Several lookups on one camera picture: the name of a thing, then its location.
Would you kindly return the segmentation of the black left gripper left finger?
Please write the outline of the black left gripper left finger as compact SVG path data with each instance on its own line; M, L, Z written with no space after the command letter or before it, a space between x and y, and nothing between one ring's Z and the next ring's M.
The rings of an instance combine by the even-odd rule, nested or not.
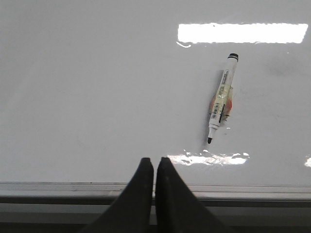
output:
M118 198L81 233L145 233L149 228L154 168L142 158L132 179Z

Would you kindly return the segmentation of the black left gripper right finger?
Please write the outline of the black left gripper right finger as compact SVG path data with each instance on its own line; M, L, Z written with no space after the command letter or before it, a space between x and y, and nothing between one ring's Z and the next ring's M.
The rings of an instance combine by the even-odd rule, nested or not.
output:
M157 168L155 208L159 233L233 233L189 190L171 160Z

